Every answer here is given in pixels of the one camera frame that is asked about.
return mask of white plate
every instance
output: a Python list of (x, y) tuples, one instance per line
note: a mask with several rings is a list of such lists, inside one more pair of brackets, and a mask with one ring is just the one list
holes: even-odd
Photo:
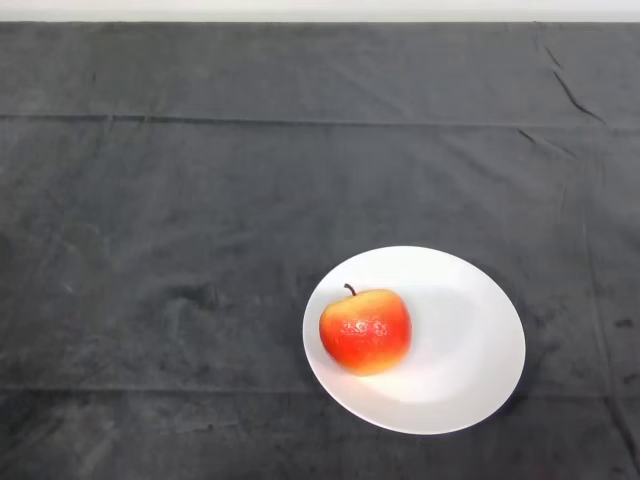
[[(350, 295), (345, 283), (356, 292), (388, 288), (405, 301), (413, 338), (399, 365), (360, 377), (325, 351), (320, 315)], [(509, 398), (524, 367), (524, 332), (507, 295), (470, 263), (428, 248), (380, 248), (338, 265), (311, 295), (302, 337), (313, 372), (338, 403), (404, 433), (445, 433), (478, 423)]]

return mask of red apple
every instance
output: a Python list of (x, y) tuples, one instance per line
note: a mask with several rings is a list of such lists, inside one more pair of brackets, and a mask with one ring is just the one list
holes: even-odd
[(329, 305), (320, 317), (320, 339), (336, 362), (370, 375), (400, 362), (409, 351), (411, 319), (391, 290), (366, 290)]

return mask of plate rim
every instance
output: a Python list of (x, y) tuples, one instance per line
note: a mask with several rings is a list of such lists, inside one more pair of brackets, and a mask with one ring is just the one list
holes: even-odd
[[(318, 285), (320, 285), (323, 280), (327, 277), (327, 275), (329, 275), (332, 271), (334, 271), (336, 268), (338, 268), (340, 265), (343, 265), (344, 263), (359, 257), (360, 255), (365, 255), (371, 252), (375, 252), (378, 250), (389, 250), (389, 249), (396, 249), (396, 248), (408, 248), (408, 249), (417, 249), (417, 250), (430, 250), (432, 252), (436, 252), (438, 254), (441, 255), (445, 255), (448, 257), (451, 257), (453, 259), (455, 259), (456, 261), (461, 261), (464, 262), (465, 264), (467, 264), (468, 266), (470, 266), (471, 268), (479, 271), (482, 275), (484, 275), (485, 277), (487, 277), (491, 283), (493, 283), (498, 290), (500, 290), (505, 297), (507, 298), (507, 300), (509, 301), (509, 303), (511, 304), (511, 307), (513, 308), (513, 311), (515, 312), (516, 318), (518, 319), (518, 324), (520, 326), (520, 337), (522, 339), (522, 362), (519, 368), (519, 373), (518, 373), (518, 378), (517, 380), (514, 382), (513, 387), (511, 388), (511, 390), (509, 391), (509, 394), (506, 395), (505, 399), (498, 404), (495, 409), (493, 409), (490, 413), (488, 413), (485, 417), (472, 422), (472, 423), (466, 423), (464, 425), (460, 425), (457, 426), (455, 428), (449, 428), (446, 430), (433, 430), (433, 431), (418, 431), (418, 430), (409, 430), (409, 429), (404, 429), (404, 428), (397, 428), (397, 427), (393, 427), (390, 425), (386, 425), (383, 422), (379, 422), (377, 420), (374, 420), (372, 418), (370, 418), (369, 416), (362, 414), (352, 408), (350, 408), (348, 405), (345, 405), (337, 396), (334, 392), (331, 391), (330, 388), (327, 387), (327, 385), (324, 383), (324, 381), (322, 380), (321, 376), (318, 375), (318, 372), (316, 371), (316, 368), (314, 367), (314, 364), (309, 356), (309, 348), (307, 347), (307, 338), (304, 334), (304, 325), (305, 325), (305, 318), (307, 318), (307, 312), (309, 310), (309, 304), (311, 303), (311, 298), (313, 297), (313, 294), (315, 293), (316, 289), (318, 288)], [(453, 432), (458, 432), (460, 430), (464, 430), (466, 428), (472, 427), (474, 425), (477, 425), (483, 421), (485, 421), (487, 418), (491, 417), (493, 414), (495, 414), (498, 410), (500, 410), (500, 408), (502, 408), (502, 406), (504, 406), (507, 401), (512, 397), (513, 392), (515, 392), (518, 384), (520, 383), (520, 380), (522, 379), (522, 373), (524, 372), (524, 366), (526, 364), (526, 354), (527, 354), (527, 342), (526, 342), (526, 336), (524, 333), (524, 326), (522, 325), (522, 319), (520, 318), (520, 314), (518, 313), (518, 310), (516, 309), (515, 305), (513, 304), (513, 302), (511, 301), (511, 298), (509, 297), (509, 295), (507, 295), (507, 293), (504, 291), (504, 289), (502, 287), (500, 287), (500, 285), (498, 285), (498, 283), (491, 278), (491, 276), (489, 276), (486, 272), (484, 272), (482, 269), (478, 268), (477, 266), (475, 266), (474, 264), (472, 264), (471, 262), (460, 258), (456, 255), (453, 255), (451, 253), (448, 252), (444, 252), (442, 250), (438, 250), (435, 248), (430, 248), (430, 247), (422, 247), (422, 246), (418, 246), (418, 245), (389, 245), (389, 246), (385, 246), (385, 247), (377, 247), (377, 248), (372, 248), (370, 250), (365, 250), (363, 252), (357, 253), (355, 255), (352, 255), (344, 260), (342, 260), (341, 262), (337, 263), (336, 265), (334, 265), (327, 273), (325, 273), (325, 275), (320, 279), (320, 281), (318, 281), (318, 283), (316, 284), (316, 286), (314, 287), (313, 291), (311, 292), (311, 295), (309, 295), (309, 299), (307, 300), (307, 304), (305, 306), (304, 309), (304, 314), (302, 317), (302, 343), (303, 343), (303, 347), (304, 347), (304, 353), (305, 353), (305, 357), (307, 358), (307, 363), (309, 363), (309, 366), (311, 367), (311, 371), (313, 372), (313, 375), (316, 377), (316, 380), (318, 381), (318, 383), (320, 383), (320, 385), (322, 386), (322, 388), (329, 394), (329, 396), (331, 398), (333, 398), (333, 400), (335, 400), (339, 405), (341, 405), (345, 410), (347, 410), (348, 412), (350, 412), (351, 414), (355, 415), (356, 417), (371, 423), (372, 425), (375, 425), (377, 427), (380, 428), (384, 428), (386, 430), (389, 431), (393, 431), (393, 432), (398, 432), (398, 433), (404, 433), (404, 434), (409, 434), (409, 435), (443, 435), (446, 433), (453, 433)]]

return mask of apple stem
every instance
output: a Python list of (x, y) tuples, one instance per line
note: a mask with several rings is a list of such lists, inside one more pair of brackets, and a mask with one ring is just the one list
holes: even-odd
[(356, 296), (356, 291), (353, 289), (353, 287), (351, 285), (349, 285), (348, 283), (344, 284), (344, 288), (348, 288), (349, 290), (351, 290), (351, 293), (353, 294), (353, 296)]

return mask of table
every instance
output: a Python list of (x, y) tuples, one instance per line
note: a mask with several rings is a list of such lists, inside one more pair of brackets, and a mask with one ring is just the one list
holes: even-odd
[[(640, 477), (640, 29), (0, 24), (0, 475)], [(316, 283), (460, 256), (527, 338), (467, 430), (319, 386)]]

